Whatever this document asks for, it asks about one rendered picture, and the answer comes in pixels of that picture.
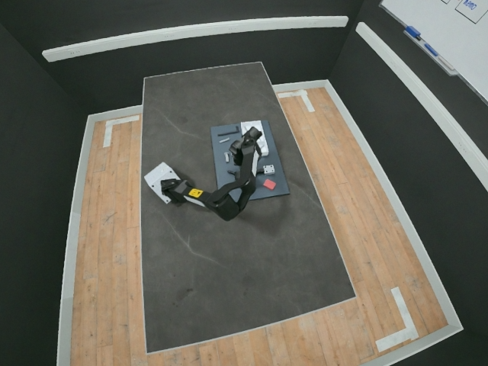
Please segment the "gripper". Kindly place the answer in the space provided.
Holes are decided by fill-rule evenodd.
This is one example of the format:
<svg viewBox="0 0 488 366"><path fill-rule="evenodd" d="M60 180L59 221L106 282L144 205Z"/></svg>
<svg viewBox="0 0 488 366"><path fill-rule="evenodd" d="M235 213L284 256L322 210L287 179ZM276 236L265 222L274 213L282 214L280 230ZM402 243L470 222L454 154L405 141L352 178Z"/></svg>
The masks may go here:
<svg viewBox="0 0 488 366"><path fill-rule="evenodd" d="M241 173L241 169L242 169L243 157L242 158L238 158L238 157L234 156L233 153L232 153L232 156L233 156L234 165L240 166L240 171L235 172L235 176L236 176L236 180L237 180L240 177L240 173Z"/></svg>

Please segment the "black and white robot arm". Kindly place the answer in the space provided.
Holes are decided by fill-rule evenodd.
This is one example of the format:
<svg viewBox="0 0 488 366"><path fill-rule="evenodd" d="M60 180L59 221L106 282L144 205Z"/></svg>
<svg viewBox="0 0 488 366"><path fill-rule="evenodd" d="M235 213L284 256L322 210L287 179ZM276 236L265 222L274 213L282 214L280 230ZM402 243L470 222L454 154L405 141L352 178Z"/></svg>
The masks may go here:
<svg viewBox="0 0 488 366"><path fill-rule="evenodd" d="M251 139L251 136L253 136L254 139ZM161 191L174 204L191 201L210 208L225 221L234 219L246 207L250 196L256 190L255 180L257 163L262 157L262 150L257 141L261 136L263 136L261 130L254 126L250 127L242 135L242 138L235 140L233 145L229 148L229 151L232 152L234 156L238 158L243 157L240 177L236 181L225 184L219 190L210 193L193 188L187 180L182 180L182 178L181 180L171 178L160 181ZM242 193L236 203L229 192L237 188L241 188Z"/></svg>

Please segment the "red flat rectangular block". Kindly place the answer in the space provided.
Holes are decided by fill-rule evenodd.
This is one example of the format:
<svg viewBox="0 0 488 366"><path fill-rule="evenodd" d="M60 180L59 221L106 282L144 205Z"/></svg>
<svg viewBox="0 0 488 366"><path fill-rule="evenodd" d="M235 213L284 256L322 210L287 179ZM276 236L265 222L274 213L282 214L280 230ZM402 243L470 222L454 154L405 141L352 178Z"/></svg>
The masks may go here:
<svg viewBox="0 0 488 366"><path fill-rule="evenodd" d="M265 186L266 188L268 188L270 190L273 190L275 183L273 181L270 181L267 179L263 186Z"/></svg>

